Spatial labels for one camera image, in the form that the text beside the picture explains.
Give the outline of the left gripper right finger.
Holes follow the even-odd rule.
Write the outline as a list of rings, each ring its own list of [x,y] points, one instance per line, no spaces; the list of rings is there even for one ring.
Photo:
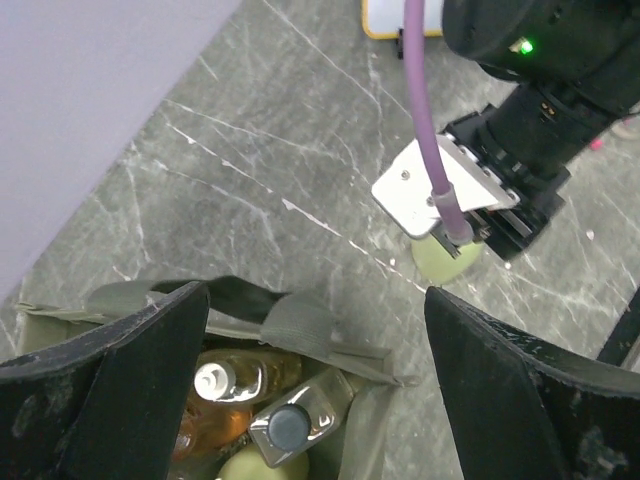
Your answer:
[[[467,479],[636,479],[639,375],[504,323],[439,288],[424,316]]]

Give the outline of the green bottle peach cap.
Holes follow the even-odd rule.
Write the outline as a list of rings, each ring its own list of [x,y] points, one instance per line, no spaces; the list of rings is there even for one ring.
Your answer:
[[[483,243],[471,243],[459,248],[452,257],[433,236],[411,241],[414,263],[423,279],[433,285],[444,285],[465,273],[481,256]]]

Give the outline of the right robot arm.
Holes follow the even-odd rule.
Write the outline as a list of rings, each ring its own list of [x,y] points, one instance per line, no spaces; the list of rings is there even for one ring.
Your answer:
[[[458,56],[515,88],[445,127],[516,195],[482,208],[487,245],[524,252],[563,206],[568,165],[616,122],[639,112],[635,1],[447,1],[443,37]]]

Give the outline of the short clear square bottle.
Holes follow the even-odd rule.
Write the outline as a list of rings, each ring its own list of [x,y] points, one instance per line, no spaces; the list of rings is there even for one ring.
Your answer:
[[[267,466],[276,468],[336,431],[353,399],[345,374],[329,368],[256,414],[248,433]]]

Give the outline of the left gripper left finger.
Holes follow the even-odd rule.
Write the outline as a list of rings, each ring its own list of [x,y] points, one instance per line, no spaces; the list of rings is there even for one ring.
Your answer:
[[[165,478],[208,310],[206,286],[191,282],[2,363],[2,478]]]

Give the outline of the yellow-green pump bottle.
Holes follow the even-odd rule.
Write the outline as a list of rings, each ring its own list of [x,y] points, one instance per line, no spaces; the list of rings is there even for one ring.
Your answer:
[[[307,480],[308,477],[309,459],[306,453],[270,468],[253,444],[231,456],[217,474],[218,480]]]

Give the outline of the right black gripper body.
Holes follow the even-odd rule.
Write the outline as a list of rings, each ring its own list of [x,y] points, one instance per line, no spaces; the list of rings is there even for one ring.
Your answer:
[[[494,111],[495,107],[489,105],[446,124],[442,132],[451,135],[456,145],[469,149],[481,167],[496,175],[507,192],[516,195],[516,204],[509,209],[485,207],[475,213],[476,220],[489,228],[487,246],[502,260],[511,261],[544,233],[565,205],[559,190],[569,180],[570,172],[563,167],[550,180],[534,176],[514,155],[502,149],[490,133],[487,121]]]

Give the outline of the orange bottle pink cap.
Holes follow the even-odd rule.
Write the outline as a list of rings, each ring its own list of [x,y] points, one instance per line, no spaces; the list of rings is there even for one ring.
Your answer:
[[[180,428],[172,452],[173,461],[203,456],[233,443],[248,429],[252,417],[250,407],[232,407],[187,398]]]

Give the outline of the amber liquid clear bottle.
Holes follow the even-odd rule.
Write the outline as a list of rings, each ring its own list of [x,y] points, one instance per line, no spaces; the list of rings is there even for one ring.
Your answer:
[[[216,349],[199,355],[195,394],[215,404],[254,405],[296,386],[302,359],[272,348]]]

